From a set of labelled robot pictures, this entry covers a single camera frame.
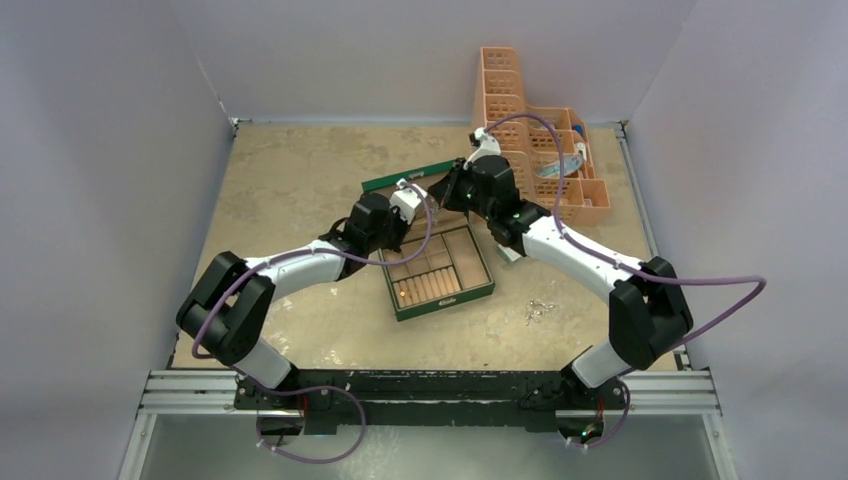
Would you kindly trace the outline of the green jewelry box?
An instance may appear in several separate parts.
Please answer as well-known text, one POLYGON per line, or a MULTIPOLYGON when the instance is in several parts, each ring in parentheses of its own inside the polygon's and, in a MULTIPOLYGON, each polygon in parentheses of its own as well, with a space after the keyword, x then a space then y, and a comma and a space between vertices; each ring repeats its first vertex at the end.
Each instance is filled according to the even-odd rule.
POLYGON ((395 319, 399 322, 491 295, 496 283, 471 228, 469 215, 437 208, 429 241, 426 215, 416 217, 400 251, 382 249, 395 319))

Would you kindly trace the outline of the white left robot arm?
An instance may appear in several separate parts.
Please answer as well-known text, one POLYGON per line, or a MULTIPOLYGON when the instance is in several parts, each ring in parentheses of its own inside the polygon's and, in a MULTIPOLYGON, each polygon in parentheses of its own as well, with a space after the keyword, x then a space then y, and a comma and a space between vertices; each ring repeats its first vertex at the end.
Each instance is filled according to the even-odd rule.
POLYGON ((262 337, 271 305, 318 284, 337 282, 374 264, 378 250, 400 251, 415 221, 430 236, 438 211, 420 187, 402 185, 390 196, 365 193, 350 213, 298 249, 241 258, 224 251, 213 258, 178 310, 176 323, 191 337, 196 359, 214 359, 252 378, 272 408, 297 399, 297 371, 262 337))

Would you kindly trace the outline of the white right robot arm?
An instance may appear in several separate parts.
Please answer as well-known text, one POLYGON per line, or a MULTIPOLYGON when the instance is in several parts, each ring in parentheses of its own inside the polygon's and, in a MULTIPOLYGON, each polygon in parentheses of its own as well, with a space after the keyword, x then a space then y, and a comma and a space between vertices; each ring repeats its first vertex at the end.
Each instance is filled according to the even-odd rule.
POLYGON ((647 369, 692 329, 668 261, 620 255, 559 224, 547 208, 521 198, 505 158, 458 159, 427 191, 440 208, 479 216, 499 245, 570 275, 607 305, 606 340, 562 371, 561 392, 569 404, 588 405, 603 383, 647 369))

